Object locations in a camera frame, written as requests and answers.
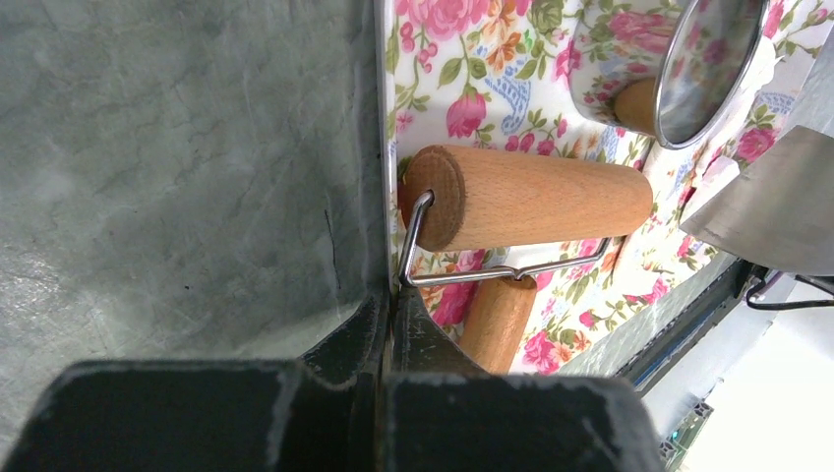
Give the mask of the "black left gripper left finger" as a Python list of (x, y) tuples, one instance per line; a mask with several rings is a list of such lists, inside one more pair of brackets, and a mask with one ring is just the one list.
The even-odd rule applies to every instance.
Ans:
[(294, 359), (96, 360), (43, 391), (5, 471), (367, 471), (389, 298)]

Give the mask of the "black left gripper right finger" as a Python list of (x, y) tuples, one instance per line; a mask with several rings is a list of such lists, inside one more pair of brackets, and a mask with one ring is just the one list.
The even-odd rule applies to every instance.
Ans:
[(384, 378), (387, 471), (660, 471), (659, 439), (616, 378), (490, 375), (402, 289)]

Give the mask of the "wooden rolling pin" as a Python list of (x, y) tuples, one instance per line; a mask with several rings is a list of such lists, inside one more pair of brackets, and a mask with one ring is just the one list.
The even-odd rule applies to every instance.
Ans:
[[(537, 292), (536, 275), (603, 259), (611, 240), (649, 217), (653, 192), (617, 164), (452, 145), (420, 149), (402, 176), (406, 234), (401, 285), (478, 283), (460, 350), (481, 369), (509, 371)], [(415, 252), (598, 240), (583, 257), (552, 263), (414, 275)]]

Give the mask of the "floral print tray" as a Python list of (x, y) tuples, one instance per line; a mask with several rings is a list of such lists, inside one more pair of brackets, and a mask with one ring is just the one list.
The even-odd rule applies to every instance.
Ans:
[(776, 64), (737, 131), (673, 158), (614, 122), (614, 96), (651, 77), (682, 1), (380, 1), (388, 255), (402, 247), (398, 174), (453, 144), (626, 165), (654, 191), (648, 221), (601, 261), (541, 274), (510, 368), (551, 375), (688, 280), (715, 249), (681, 223), (771, 148), (833, 28), (829, 1), (773, 1)]

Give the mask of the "wooden handled dough scraper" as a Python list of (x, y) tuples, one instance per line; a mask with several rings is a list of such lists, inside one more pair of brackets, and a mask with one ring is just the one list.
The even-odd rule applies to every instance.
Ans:
[(681, 230), (759, 266), (831, 276), (833, 138), (794, 127)]

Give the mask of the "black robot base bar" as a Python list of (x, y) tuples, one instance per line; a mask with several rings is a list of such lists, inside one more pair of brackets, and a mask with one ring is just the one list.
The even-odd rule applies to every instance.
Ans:
[(676, 316), (637, 351), (615, 376), (631, 383), (640, 395), (659, 382), (712, 328), (745, 299), (747, 290), (765, 280), (770, 269), (735, 259)]

